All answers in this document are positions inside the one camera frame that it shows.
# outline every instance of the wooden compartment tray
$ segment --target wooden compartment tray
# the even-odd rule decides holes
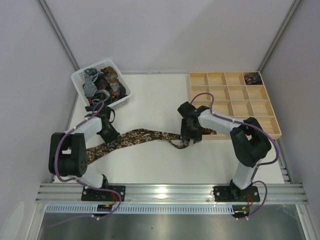
[[[212,109],[223,115],[237,119],[256,118],[262,129],[273,139],[280,138],[281,131],[275,112],[270,102],[265,84],[247,85],[245,76],[253,72],[190,72],[189,85],[191,100],[200,93],[211,93],[214,96]],[[193,105],[210,106],[211,97],[201,95]],[[224,140],[227,136],[213,132],[203,135],[203,140]]]

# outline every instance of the clothing item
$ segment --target clothing item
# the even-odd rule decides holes
[[[96,87],[91,76],[89,76],[88,73],[84,72],[83,75],[84,75],[84,86],[83,86],[84,95],[87,98],[92,98],[95,95],[98,88]]]
[[[122,149],[125,147],[142,144],[146,142],[151,142],[154,140],[165,140],[173,145],[176,149],[185,149],[189,146],[189,143],[183,145],[176,145],[172,143],[172,140],[180,140],[181,136],[179,134],[162,132],[162,131],[152,131],[148,129],[135,129],[124,133],[119,136],[119,139],[115,141],[112,145],[107,145],[105,143],[91,147],[86,150],[86,155],[88,156],[88,163],[92,164],[94,161],[102,158],[103,156],[113,152],[117,149]]]
[[[252,72],[244,75],[246,85],[262,85],[262,79],[258,72]]]
[[[111,67],[84,70],[83,90],[90,105],[104,101],[107,105],[126,96],[126,88],[119,82],[117,72]]]

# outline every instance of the leopard print strap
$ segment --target leopard print strap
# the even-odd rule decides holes
[[[172,140],[180,140],[181,136],[179,134],[174,134],[170,132],[162,131],[152,131],[148,129],[135,129],[122,134],[118,140],[116,140],[112,145],[107,145],[105,143],[99,146],[91,147],[86,150],[86,155],[88,156],[88,164],[92,164],[94,161],[102,158],[103,156],[113,152],[117,149],[122,149],[125,147],[143,144],[151,142],[154,140],[165,140],[173,145],[176,149],[185,149],[189,146],[189,143],[184,143],[182,145],[176,145]]]

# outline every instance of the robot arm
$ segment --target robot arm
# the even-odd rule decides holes
[[[219,114],[225,119],[230,119],[227,121],[211,114],[209,107],[195,108],[189,102],[183,103],[178,108],[178,112],[183,118],[181,137],[184,140],[193,140],[194,143],[200,142],[203,128],[215,130],[231,138],[239,164],[235,176],[230,182],[230,188],[231,191],[234,191],[232,195],[237,199],[240,191],[252,185],[251,178],[255,168],[266,157],[271,149],[271,144],[268,138],[260,132],[234,121],[246,122],[262,129],[258,121],[253,117],[242,120]]]
[[[95,188],[108,188],[106,176],[88,165],[86,142],[96,134],[100,135],[107,145],[119,137],[120,134],[109,121],[112,111],[110,107],[105,106],[96,117],[86,121],[64,140],[58,157],[58,172],[62,177],[75,178]],[[49,171],[52,174],[56,174],[54,163],[59,141],[67,132],[56,132],[51,136]]]

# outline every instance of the metal panel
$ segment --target metal panel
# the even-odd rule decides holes
[[[115,214],[97,222],[46,213],[39,240],[304,240],[295,205],[268,205],[249,221],[231,215]]]

